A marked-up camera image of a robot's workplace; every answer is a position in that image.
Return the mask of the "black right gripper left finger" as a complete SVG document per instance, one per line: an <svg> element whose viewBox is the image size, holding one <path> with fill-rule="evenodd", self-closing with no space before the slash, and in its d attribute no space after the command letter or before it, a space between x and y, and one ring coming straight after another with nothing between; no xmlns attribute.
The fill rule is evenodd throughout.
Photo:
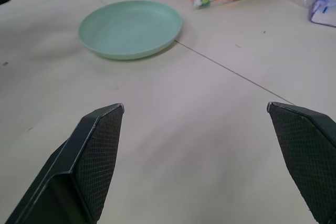
<svg viewBox="0 0 336 224"><path fill-rule="evenodd" d="M47 159L7 223L97 223L112 180L124 106L85 115Z"/></svg>

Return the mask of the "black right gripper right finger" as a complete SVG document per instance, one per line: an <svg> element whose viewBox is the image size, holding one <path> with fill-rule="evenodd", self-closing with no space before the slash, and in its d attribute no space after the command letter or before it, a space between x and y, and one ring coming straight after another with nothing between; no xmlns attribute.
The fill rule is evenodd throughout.
<svg viewBox="0 0 336 224"><path fill-rule="evenodd" d="M267 105L289 174L317 223L335 223L335 121L307 108Z"/></svg>

